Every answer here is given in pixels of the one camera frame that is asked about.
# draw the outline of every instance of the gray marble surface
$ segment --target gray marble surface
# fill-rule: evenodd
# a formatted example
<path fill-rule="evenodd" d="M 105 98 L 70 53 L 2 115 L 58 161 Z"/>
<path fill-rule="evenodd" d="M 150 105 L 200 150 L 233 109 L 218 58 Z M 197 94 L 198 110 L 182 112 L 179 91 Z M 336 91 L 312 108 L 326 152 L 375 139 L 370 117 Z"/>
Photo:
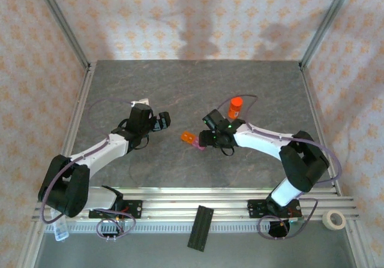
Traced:
<path fill-rule="evenodd" d="M 249 115 L 252 124 L 282 133 L 305 130 L 318 140 L 297 62 L 98 61 L 85 112 L 103 97 L 149 98 L 154 113 L 168 111 L 172 123 L 168 129 L 152 133 L 145 149 L 101 169 L 91 185 L 275 187 L 284 171 L 273 157 L 239 147 L 228 157 L 219 149 L 200 151 L 180 139 L 185 130 L 198 135 L 206 129 L 202 118 L 207 113 L 226 98 L 244 93 L 259 97 Z M 244 108 L 250 101 L 245 100 Z M 227 108 L 221 109 L 224 115 Z M 91 120 L 109 132 L 129 113 L 128 104 L 106 101 L 92 110 Z M 73 153 L 103 139 L 89 127 L 84 115 Z"/>

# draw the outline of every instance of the white cylinder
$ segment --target white cylinder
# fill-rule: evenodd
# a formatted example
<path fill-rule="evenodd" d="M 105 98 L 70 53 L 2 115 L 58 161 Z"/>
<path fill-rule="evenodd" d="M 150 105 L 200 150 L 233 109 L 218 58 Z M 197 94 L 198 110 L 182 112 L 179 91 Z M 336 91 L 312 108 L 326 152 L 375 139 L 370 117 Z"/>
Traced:
<path fill-rule="evenodd" d="M 295 199 L 302 191 L 296 189 L 285 178 L 272 192 L 272 199 L 281 207 L 287 206 L 289 202 Z"/>
<path fill-rule="evenodd" d="M 338 210 L 330 210 L 323 215 L 323 223 L 330 230 L 340 230 L 346 226 L 346 218 Z"/>

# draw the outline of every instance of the orange patterned wall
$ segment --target orange patterned wall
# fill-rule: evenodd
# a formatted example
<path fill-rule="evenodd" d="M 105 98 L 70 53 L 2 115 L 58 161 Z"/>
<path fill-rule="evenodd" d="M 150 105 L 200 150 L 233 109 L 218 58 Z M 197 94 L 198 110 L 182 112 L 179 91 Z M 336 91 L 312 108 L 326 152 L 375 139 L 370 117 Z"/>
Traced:
<path fill-rule="evenodd" d="M 43 0 L 0 0 L 0 267 L 15 267 L 84 69 Z"/>
<path fill-rule="evenodd" d="M 324 133 L 384 266 L 384 0 L 347 0 L 309 72 Z"/>
<path fill-rule="evenodd" d="M 300 60 L 332 0 L 57 0 L 90 61 Z"/>

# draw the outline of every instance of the orange bottle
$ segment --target orange bottle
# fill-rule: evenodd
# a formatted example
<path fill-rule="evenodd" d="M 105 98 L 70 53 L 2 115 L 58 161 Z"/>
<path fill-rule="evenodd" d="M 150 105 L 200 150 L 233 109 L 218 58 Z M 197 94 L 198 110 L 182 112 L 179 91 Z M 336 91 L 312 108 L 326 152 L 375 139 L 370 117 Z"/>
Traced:
<path fill-rule="evenodd" d="M 239 116 L 240 110 L 242 107 L 242 98 L 234 97 L 230 100 L 228 117 L 231 119 L 236 119 Z"/>

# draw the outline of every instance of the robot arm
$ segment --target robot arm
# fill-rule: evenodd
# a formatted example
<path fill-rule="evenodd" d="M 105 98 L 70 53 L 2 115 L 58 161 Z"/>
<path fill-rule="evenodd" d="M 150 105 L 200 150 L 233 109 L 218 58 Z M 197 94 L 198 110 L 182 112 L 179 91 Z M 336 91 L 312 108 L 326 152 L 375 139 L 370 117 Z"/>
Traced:
<path fill-rule="evenodd" d="M 38 193 L 38 199 L 43 200 L 47 187 L 63 167 L 80 158 L 55 182 L 47 198 L 47 205 L 69 217 L 76 216 L 83 209 L 102 208 L 120 211 L 122 194 L 107 186 L 89 188 L 90 178 L 114 159 L 137 149 L 143 138 L 147 139 L 148 144 L 150 132 L 166 129 L 169 125 L 168 112 L 154 116 L 147 104 L 134 103 L 130 117 L 124 119 L 109 134 L 109 139 L 104 139 L 70 157 L 63 155 L 54 157 Z"/>
<path fill-rule="evenodd" d="M 300 131 L 297 134 L 282 134 L 263 130 L 251 125 L 250 129 L 244 120 L 236 119 L 232 123 L 225 119 L 219 111 L 213 110 L 204 118 L 209 130 L 199 134 L 201 147 L 232 149 L 247 147 L 264 152 L 279 159 L 286 173 L 286 178 L 268 195 L 266 202 L 269 212 L 281 215 L 281 211 L 303 192 L 309 192 L 329 167 L 329 162 L 322 151 L 313 145 L 287 141 L 286 138 L 303 138 L 313 141 L 311 136 Z M 261 131 L 277 137 L 268 137 L 255 133 Z"/>

